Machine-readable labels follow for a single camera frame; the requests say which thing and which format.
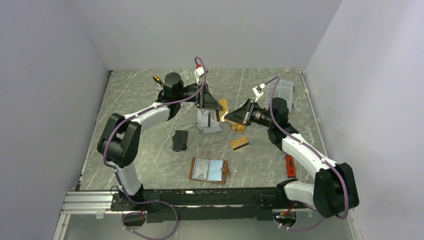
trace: clear plastic box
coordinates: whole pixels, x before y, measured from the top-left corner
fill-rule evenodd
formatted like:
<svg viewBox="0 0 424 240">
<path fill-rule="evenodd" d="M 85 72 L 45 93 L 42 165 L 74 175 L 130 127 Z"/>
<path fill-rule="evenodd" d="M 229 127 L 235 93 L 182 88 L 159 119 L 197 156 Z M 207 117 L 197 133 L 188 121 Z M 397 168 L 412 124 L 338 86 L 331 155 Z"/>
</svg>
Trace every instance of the clear plastic box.
<svg viewBox="0 0 424 240">
<path fill-rule="evenodd" d="M 271 92 L 273 91 L 273 87 L 275 85 L 275 81 L 268 83 L 266 86 L 268 88 L 268 94 L 266 96 L 265 104 L 266 107 L 270 105 L 270 97 Z M 295 85 L 292 81 L 287 81 L 281 79 L 278 82 L 277 87 L 275 88 L 274 98 L 282 98 L 287 101 L 288 111 L 291 112 L 293 108 L 293 91 L 295 90 Z"/>
</svg>

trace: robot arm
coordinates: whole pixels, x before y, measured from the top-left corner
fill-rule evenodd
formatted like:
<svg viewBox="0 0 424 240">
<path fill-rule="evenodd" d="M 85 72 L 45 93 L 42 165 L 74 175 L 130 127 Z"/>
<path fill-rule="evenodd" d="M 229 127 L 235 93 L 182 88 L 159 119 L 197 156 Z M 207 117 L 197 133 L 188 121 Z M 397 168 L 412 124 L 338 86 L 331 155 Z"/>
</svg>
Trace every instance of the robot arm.
<svg viewBox="0 0 424 240">
<path fill-rule="evenodd" d="M 274 124 L 269 109 L 261 108 L 256 101 L 257 99 L 247 99 L 240 108 L 227 114 L 225 118 L 245 126 L 256 123 L 268 127 L 271 143 L 293 156 L 314 179 L 314 184 L 300 182 L 295 178 L 279 183 L 276 187 L 277 200 L 284 203 L 293 201 L 305 203 L 316 208 L 325 218 L 343 212 L 345 198 L 339 178 L 327 164 L 324 164 L 321 159 L 323 155 L 317 156 L 316 153 L 319 152 L 315 148 L 307 147 L 302 135 L 289 123 L 286 100 L 279 97 L 272 99 L 273 116 L 278 125 L 300 142 L 280 131 Z M 327 157 L 323 159 L 341 174 L 347 188 L 349 209 L 358 206 L 358 192 L 352 168 L 347 163 L 337 164 Z"/>
<path fill-rule="evenodd" d="M 113 166 L 119 176 L 121 182 L 120 191 L 122 191 L 123 187 L 135 202 L 144 201 L 143 184 L 141 184 L 137 176 L 134 165 L 134 159 L 139 149 L 140 135 L 154 125 L 172 119 L 181 108 L 180 103 L 170 104 L 166 107 L 158 107 L 159 105 L 186 99 L 194 95 L 200 87 L 198 83 L 184 87 L 181 76 L 176 72 L 167 74 L 164 82 L 156 75 L 153 76 L 153 79 L 161 84 L 163 90 L 158 94 L 156 102 L 144 109 L 151 110 L 139 111 L 138 113 L 144 112 L 141 115 L 137 115 L 137 113 L 126 115 L 112 114 L 106 123 L 97 145 L 97 151 L 103 155 L 108 139 L 114 129 L 125 119 L 132 118 L 118 129 L 118 134 L 113 136 L 107 151 L 107 164 Z M 218 101 L 212 97 L 207 85 L 203 87 L 199 95 L 190 99 L 189 102 L 194 102 L 199 109 L 223 109 Z"/>
</svg>

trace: wallet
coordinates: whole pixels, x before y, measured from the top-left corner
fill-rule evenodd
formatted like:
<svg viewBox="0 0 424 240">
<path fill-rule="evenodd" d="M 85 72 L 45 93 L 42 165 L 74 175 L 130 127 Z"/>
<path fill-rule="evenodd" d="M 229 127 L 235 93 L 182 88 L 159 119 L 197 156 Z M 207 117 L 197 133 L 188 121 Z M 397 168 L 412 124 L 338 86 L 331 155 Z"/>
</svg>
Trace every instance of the wallet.
<svg viewBox="0 0 424 240">
<path fill-rule="evenodd" d="M 226 160 L 209 160 L 193 157 L 188 179 L 206 183 L 223 184 L 230 174 Z"/>
</svg>

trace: gray wall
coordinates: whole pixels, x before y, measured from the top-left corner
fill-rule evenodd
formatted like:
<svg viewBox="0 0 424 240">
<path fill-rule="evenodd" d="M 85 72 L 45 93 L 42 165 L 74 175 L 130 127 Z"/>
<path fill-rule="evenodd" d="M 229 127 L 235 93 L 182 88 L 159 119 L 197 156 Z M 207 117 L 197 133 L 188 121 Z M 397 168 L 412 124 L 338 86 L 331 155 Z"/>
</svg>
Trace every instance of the gray wall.
<svg viewBox="0 0 424 240">
<path fill-rule="evenodd" d="M 364 239 L 423 239 L 424 3 L 344 0 L 306 69 Z"/>
<path fill-rule="evenodd" d="M 107 74 L 69 1 L 0 2 L 0 239 L 52 239 Z"/>
<path fill-rule="evenodd" d="M 71 0 L 109 69 L 305 69 L 342 0 Z"/>
</svg>

